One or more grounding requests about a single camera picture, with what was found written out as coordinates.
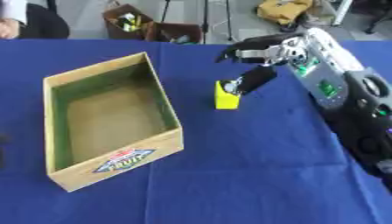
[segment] floor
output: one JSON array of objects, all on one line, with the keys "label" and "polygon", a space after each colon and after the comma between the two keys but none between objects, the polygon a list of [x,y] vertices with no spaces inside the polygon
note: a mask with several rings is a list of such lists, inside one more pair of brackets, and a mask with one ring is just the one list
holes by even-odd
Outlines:
[{"label": "floor", "polygon": [[[102,12],[108,0],[57,0],[59,14],[71,27],[72,39],[105,39],[108,37],[102,20]],[[208,0],[209,20],[212,31],[207,35],[209,44],[226,44],[227,16],[224,0]],[[46,5],[46,0],[30,0],[31,3]],[[253,14],[252,9],[261,0],[230,0],[234,39],[279,33],[277,27]],[[121,0],[121,4],[132,4],[145,14],[159,21],[165,0]],[[166,22],[201,24],[204,0],[172,0]],[[376,33],[363,32],[371,17],[349,13],[340,27],[326,27],[337,40],[385,40],[392,39],[392,21],[377,27]]]}]

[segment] wooden crate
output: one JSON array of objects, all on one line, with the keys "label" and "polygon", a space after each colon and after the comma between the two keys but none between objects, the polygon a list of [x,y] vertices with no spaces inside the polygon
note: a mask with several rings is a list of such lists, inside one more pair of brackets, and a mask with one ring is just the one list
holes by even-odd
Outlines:
[{"label": "wooden crate", "polygon": [[145,52],[44,79],[47,175],[68,192],[183,149]]}]

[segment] blue tablecloth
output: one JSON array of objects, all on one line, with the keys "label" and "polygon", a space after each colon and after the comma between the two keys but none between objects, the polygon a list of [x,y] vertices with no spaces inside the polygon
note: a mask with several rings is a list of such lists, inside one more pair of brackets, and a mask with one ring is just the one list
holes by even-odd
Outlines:
[{"label": "blue tablecloth", "polygon": [[[392,42],[343,43],[392,81]],[[284,67],[214,110],[214,82],[249,66],[214,64],[220,45],[112,40],[1,41],[0,223],[392,222],[392,197],[341,148]],[[185,132],[185,150],[67,193],[45,172],[42,79],[147,52]]]}]

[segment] yellow bag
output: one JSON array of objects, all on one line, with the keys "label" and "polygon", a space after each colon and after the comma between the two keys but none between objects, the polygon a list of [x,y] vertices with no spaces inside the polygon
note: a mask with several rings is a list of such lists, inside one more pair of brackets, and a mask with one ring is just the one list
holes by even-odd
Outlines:
[{"label": "yellow bag", "polygon": [[265,0],[258,6],[257,16],[287,25],[312,6],[312,0]]}]

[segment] yellow cube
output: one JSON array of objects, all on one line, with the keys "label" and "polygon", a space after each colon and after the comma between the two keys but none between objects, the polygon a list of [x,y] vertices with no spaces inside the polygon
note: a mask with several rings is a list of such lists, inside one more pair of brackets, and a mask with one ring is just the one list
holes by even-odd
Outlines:
[{"label": "yellow cube", "polygon": [[238,109],[240,95],[230,94],[223,90],[221,82],[215,82],[215,108],[216,109]]}]

